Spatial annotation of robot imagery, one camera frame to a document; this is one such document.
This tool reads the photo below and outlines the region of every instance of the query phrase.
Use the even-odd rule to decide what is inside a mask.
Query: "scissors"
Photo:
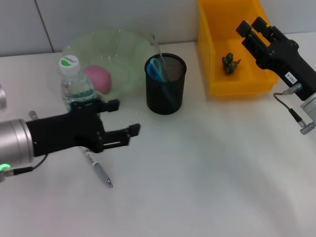
[[[150,75],[152,79],[164,81],[162,76],[161,64],[158,59],[152,58],[147,65],[146,70],[148,75]]]

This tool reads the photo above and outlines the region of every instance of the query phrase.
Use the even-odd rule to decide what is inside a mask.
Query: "ballpoint pen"
[[[106,184],[110,185],[111,187],[113,187],[113,184],[112,184],[110,178],[108,177],[108,175],[106,174],[106,172],[104,171],[102,166],[98,162],[95,162],[94,159],[90,156],[89,149],[81,148],[81,151],[84,154],[84,156],[87,157],[87,159],[91,163],[92,168],[94,169],[94,171],[97,174],[97,176],[99,177],[99,179],[103,183],[106,183]]]

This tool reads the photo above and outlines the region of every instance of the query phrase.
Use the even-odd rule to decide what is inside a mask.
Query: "cable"
[[[28,173],[28,172],[31,172],[31,171],[35,170],[41,164],[43,164],[43,162],[46,160],[47,157],[48,157],[48,154],[45,155],[44,158],[37,165],[35,165],[34,167],[29,166],[29,167],[23,167],[23,168],[18,168],[18,169],[12,170],[13,175],[25,174],[25,173]]]
[[[273,93],[273,97],[279,101],[281,104],[283,104],[288,110],[290,110],[290,107],[288,107],[283,101],[281,101],[279,98],[277,98],[277,95],[283,95],[282,93]]]
[[[48,154],[46,154],[44,156],[44,158],[37,164],[33,167],[33,170],[35,170],[36,168],[38,168],[41,164],[43,164],[43,162],[46,160],[46,158],[48,157]]]
[[[295,121],[297,123],[301,123],[303,121],[302,118],[294,111],[294,109],[288,107],[283,101],[281,101],[279,98],[277,98],[277,95],[284,95],[284,92],[283,93],[273,93],[273,97],[287,108],[287,110],[290,112],[290,114],[293,116],[293,118],[295,119]]]

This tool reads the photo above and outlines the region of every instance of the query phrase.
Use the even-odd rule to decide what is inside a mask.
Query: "wall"
[[[34,0],[0,0],[0,56],[51,52]]]
[[[260,0],[284,33],[316,31],[315,0]],[[197,39],[196,0],[37,0],[52,45],[61,51],[104,26],[150,32],[160,43]],[[51,52],[34,0],[0,0],[0,56]]]

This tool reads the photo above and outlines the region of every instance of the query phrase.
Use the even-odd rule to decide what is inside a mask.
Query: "green toy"
[[[224,71],[225,71],[226,75],[232,74],[241,61],[241,59],[239,59],[238,61],[234,62],[233,59],[234,59],[234,56],[232,53],[228,53],[226,55],[226,57],[222,58],[223,65],[224,65]]]

